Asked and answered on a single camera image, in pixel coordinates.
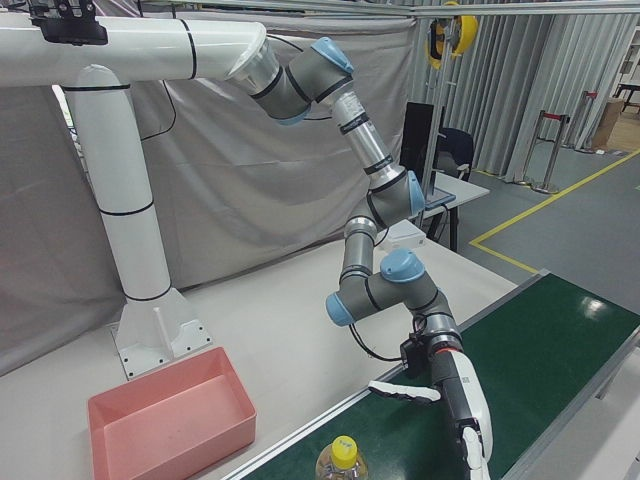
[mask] white table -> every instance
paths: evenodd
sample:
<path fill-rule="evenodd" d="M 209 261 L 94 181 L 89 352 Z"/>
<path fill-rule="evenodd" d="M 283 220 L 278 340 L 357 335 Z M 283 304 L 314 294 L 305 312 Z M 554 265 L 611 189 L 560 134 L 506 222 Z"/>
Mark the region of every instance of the white table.
<path fill-rule="evenodd" d="M 258 411 L 256 441 L 196 476 L 220 479 L 391 365 L 367 357 L 324 309 L 343 244 L 186 294 L 233 362 Z M 416 249 L 462 322 L 515 285 L 432 242 Z M 376 249 L 376 263 L 383 253 Z M 411 318 L 396 306 L 359 322 L 377 352 L 397 355 Z M 352 368 L 345 374 L 345 364 Z M 334 375 L 339 370 L 341 375 Z M 0 478 L 91 478 L 87 399 L 125 383 L 108 327 L 0 377 Z"/>
<path fill-rule="evenodd" d="M 456 198 L 446 203 L 446 209 L 445 207 L 436 207 L 424 212 L 423 221 L 426 218 L 434 217 L 427 232 L 427 238 L 430 240 L 435 239 L 436 230 L 442 220 L 442 215 L 448 210 L 451 215 L 451 218 L 449 219 L 449 248 L 452 251 L 457 252 L 458 207 L 472 200 L 488 195 L 489 190 L 440 172 L 436 172 L 435 186 L 445 192 L 453 193 Z"/>

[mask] metal pole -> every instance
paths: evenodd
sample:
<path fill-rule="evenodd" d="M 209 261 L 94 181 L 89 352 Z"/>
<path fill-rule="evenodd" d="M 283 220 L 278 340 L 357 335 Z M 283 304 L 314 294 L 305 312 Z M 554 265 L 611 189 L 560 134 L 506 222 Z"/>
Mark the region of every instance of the metal pole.
<path fill-rule="evenodd" d="M 587 115 L 589 112 L 590 103 L 593 104 L 593 100 L 598 95 L 598 92 L 589 92 L 585 90 L 582 92 L 582 101 L 576 108 L 576 112 L 573 115 L 573 120 L 571 121 L 571 125 L 569 125 L 569 131 L 567 132 L 567 136 L 564 144 L 562 145 L 565 148 L 574 148 L 576 147 L 576 137 L 578 133 L 582 129 L 585 120 L 587 119 Z"/>
<path fill-rule="evenodd" d="M 553 167 L 556 165 L 556 159 L 558 158 L 558 152 L 560 151 L 560 145 L 562 143 L 562 135 L 564 133 L 565 126 L 567 125 L 568 115 L 560 115 L 560 126 L 558 127 L 558 134 L 553 144 L 553 150 L 551 151 L 551 159 L 547 166 L 547 172 L 544 175 L 542 183 L 534 183 L 531 185 L 531 189 L 546 194 L 558 193 L 560 189 L 555 185 L 551 185 L 551 174 L 553 173 Z"/>
<path fill-rule="evenodd" d="M 433 113 L 431 115 L 431 128 L 429 130 L 429 143 L 427 144 L 427 153 L 424 159 L 424 169 L 422 170 L 422 193 L 427 203 L 430 196 L 433 196 L 435 188 L 435 178 L 431 181 L 433 174 L 433 162 L 436 156 L 436 147 L 438 143 L 438 134 L 440 133 L 440 120 L 442 119 L 442 107 L 445 102 L 446 89 L 449 86 L 447 77 L 449 75 L 449 65 L 451 63 L 451 29 L 452 22 L 444 30 L 444 48 L 442 52 L 442 60 L 440 61 L 440 72 L 437 75 L 436 88 L 434 92 Z M 420 212 L 416 219 L 416 225 L 420 227 L 424 219 L 424 212 Z"/>
<path fill-rule="evenodd" d="M 578 0 L 549 3 L 489 3 L 441 6 L 395 6 L 368 2 L 342 2 L 337 0 L 141 0 L 151 5 L 206 5 L 254 7 L 270 10 L 301 10 L 302 12 L 338 12 L 376 14 L 414 18 L 453 18 L 458 15 L 608 15 L 640 13 L 637 0 Z"/>
<path fill-rule="evenodd" d="M 522 170 L 522 179 L 516 180 L 513 183 L 516 185 L 531 185 L 533 180 L 527 177 L 527 170 L 529 169 L 529 163 L 531 162 L 531 156 L 533 155 L 533 150 L 536 148 L 536 143 L 538 141 L 538 134 L 540 133 L 540 129 L 542 128 L 542 120 L 544 119 L 544 110 L 540 110 L 540 115 L 538 115 L 538 121 L 536 122 L 536 128 L 533 132 L 533 138 L 531 139 L 531 143 L 529 144 L 529 152 L 527 152 L 527 158 L 524 161 L 524 168 Z"/>
<path fill-rule="evenodd" d="M 576 146 L 576 141 L 574 137 L 576 132 L 578 131 L 578 124 L 582 123 L 582 116 L 587 106 L 587 99 L 589 98 L 587 96 L 588 93 L 589 92 L 587 90 L 583 90 L 582 92 L 580 102 L 578 103 L 578 106 L 576 107 L 576 111 L 574 112 L 573 117 L 571 119 L 571 124 L 569 125 L 567 136 L 564 140 L 564 143 L 562 144 L 564 148 L 573 148 Z"/>

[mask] white horizontal beam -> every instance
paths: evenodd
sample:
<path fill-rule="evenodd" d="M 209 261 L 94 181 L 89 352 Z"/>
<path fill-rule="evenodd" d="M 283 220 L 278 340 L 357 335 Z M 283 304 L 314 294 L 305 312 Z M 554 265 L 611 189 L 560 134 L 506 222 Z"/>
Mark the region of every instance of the white horizontal beam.
<path fill-rule="evenodd" d="M 142 0 L 154 5 L 246 7 L 265 10 L 442 18 L 456 15 L 607 15 L 640 13 L 640 0 L 578 0 L 548 3 L 500 3 L 456 6 L 409 7 L 340 0 Z"/>

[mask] yellow floor line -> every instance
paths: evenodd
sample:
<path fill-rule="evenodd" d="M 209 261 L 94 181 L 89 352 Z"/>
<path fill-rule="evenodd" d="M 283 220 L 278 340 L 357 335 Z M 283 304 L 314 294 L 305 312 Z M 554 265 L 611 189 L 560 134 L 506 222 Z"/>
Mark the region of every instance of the yellow floor line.
<path fill-rule="evenodd" d="M 498 257 L 500 260 L 504 260 L 505 262 L 508 262 L 511 265 L 515 265 L 518 268 L 526 270 L 529 273 L 538 273 L 538 269 L 537 268 L 530 267 L 526 263 L 519 262 L 515 258 L 507 257 L 506 255 L 504 255 L 504 254 L 502 254 L 500 252 L 496 252 L 495 250 L 490 249 L 489 247 L 485 247 L 484 245 L 481 245 L 479 243 L 472 243 L 471 245 L 473 245 L 474 247 L 482 250 L 483 252 L 488 253 L 489 255 L 493 255 L 494 257 Z"/>
<path fill-rule="evenodd" d="M 485 172 L 484 170 L 471 170 L 473 173 L 480 173 L 481 175 L 486 175 L 487 177 L 496 178 L 500 175 L 495 175 L 493 173 Z"/>
<path fill-rule="evenodd" d="M 474 238 L 473 240 L 471 240 L 469 242 L 469 245 L 472 245 L 486 253 L 489 253 L 490 255 L 493 255 L 494 257 L 498 257 L 501 260 L 504 260 L 506 262 L 511 263 L 512 265 L 515 265 L 519 268 L 522 268 L 523 270 L 526 270 L 527 272 L 530 273 L 537 273 L 538 270 L 534 269 L 533 267 L 530 267 L 529 265 L 526 265 L 522 262 L 519 262 L 518 260 L 515 260 L 511 257 L 508 257 L 506 255 L 503 255 L 500 252 L 496 252 L 495 250 L 492 250 L 488 247 L 485 247 L 484 245 L 481 245 L 480 242 L 484 242 L 485 240 L 487 240 L 488 238 L 493 237 L 495 234 L 501 232 L 502 230 L 510 227 L 511 225 L 519 222 L 520 220 L 527 218 L 529 215 L 532 215 L 534 213 L 536 213 L 539 210 L 542 210 L 544 207 L 546 207 L 547 205 L 552 204 L 553 202 L 560 200 L 562 197 L 564 197 L 565 195 L 568 195 L 569 193 L 577 190 L 578 188 L 586 185 L 587 183 L 591 182 L 592 180 L 595 180 L 596 178 L 598 178 L 601 175 L 604 175 L 605 173 L 613 170 L 614 168 L 616 168 L 619 165 L 622 165 L 623 163 L 631 160 L 633 157 L 635 157 L 636 155 L 640 154 L 640 149 L 636 150 L 635 152 L 630 153 L 629 155 L 627 155 L 624 158 L 621 158 L 620 160 L 613 162 L 611 165 L 607 165 L 606 167 L 602 168 L 601 170 L 598 170 L 596 173 L 589 175 L 586 178 L 583 178 L 582 180 L 580 180 L 579 182 L 574 183 L 573 185 L 565 188 L 564 190 L 561 190 L 560 192 L 558 192 L 557 194 L 547 198 L 546 200 L 540 202 L 539 204 L 529 208 L 528 210 L 525 210 L 524 212 L 516 215 L 513 218 L 510 218 L 509 220 L 506 220 L 505 222 L 502 222 L 500 225 L 492 228 L 491 230 L 489 230 L 488 232 L 483 233 L 482 235 L 477 236 L 476 238 Z"/>

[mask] plastic bottle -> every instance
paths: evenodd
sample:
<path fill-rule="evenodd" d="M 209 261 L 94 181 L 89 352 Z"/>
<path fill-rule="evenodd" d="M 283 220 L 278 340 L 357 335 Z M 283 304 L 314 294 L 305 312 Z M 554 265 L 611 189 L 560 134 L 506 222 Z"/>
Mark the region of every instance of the plastic bottle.
<path fill-rule="evenodd" d="M 353 438 L 341 435 L 327 445 L 316 462 L 316 480 L 367 480 L 369 469 Z"/>

